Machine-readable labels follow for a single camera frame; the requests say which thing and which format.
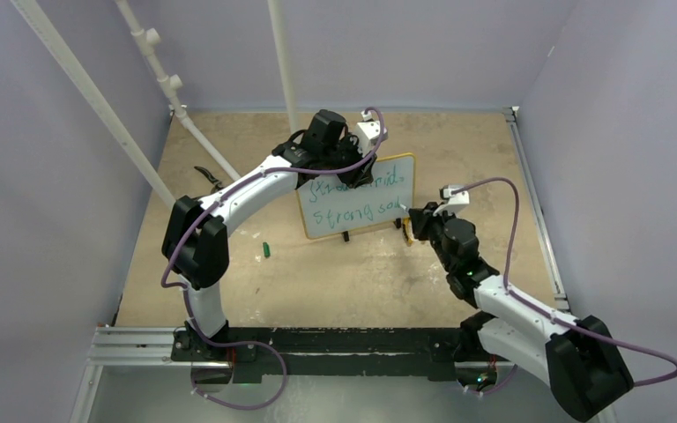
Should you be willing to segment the yellow framed whiteboard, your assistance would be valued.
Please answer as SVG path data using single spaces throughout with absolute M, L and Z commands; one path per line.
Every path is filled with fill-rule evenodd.
M 403 153 L 377 160 L 369 185 L 351 189 L 336 175 L 321 175 L 297 190 L 304 233 L 319 239 L 404 218 L 398 203 L 413 205 L 416 157 Z

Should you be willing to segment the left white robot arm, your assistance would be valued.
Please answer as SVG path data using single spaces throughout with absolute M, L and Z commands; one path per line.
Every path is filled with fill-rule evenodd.
M 270 202 L 320 175 L 340 176 L 351 188 L 371 182 L 377 150 L 387 137 L 377 108 L 365 108 L 352 130 L 342 115 L 321 109 L 307 128 L 276 145 L 233 184 L 207 197 L 175 201 L 161 244 L 167 267 L 160 284 L 182 289 L 186 327 L 196 334 L 193 348 L 205 360 L 217 360 L 236 345 L 227 338 L 219 286 L 230 264 L 230 236 Z M 179 281 L 169 281 L 170 273 Z

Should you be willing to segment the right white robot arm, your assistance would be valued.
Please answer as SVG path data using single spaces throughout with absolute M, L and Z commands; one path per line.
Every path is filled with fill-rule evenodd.
M 547 308 L 506 282 L 479 252 L 475 225 L 437 205 L 409 210 L 412 237 L 426 241 L 450 290 L 477 309 L 460 334 L 473 359 L 500 356 L 541 380 L 573 419 L 586 422 L 629 393 L 635 381 L 607 326 Z

